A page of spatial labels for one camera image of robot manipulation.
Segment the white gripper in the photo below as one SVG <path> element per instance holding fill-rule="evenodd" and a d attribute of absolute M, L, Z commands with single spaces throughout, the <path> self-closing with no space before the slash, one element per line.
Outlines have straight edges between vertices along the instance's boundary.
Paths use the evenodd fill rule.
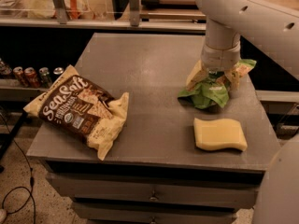
<path fill-rule="evenodd" d="M 224 74 L 231 83 L 231 89 L 239 88 L 239 74 L 231 69 L 240 60 L 240 43 L 229 49 L 213 49 L 204 45 L 199 60 L 186 80 L 186 90 L 191 91 L 195 85 L 208 77 L 208 71 L 225 71 Z"/>

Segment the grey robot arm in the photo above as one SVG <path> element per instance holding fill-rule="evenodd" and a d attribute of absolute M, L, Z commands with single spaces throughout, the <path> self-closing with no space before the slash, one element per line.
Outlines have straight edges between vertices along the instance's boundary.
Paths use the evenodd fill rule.
<path fill-rule="evenodd" d="M 242 35 L 299 78 L 299 12 L 264 0 L 195 0 L 206 15 L 201 59 L 211 71 L 236 63 Z M 271 160 L 252 224 L 299 224 L 299 144 L 288 141 Z"/>

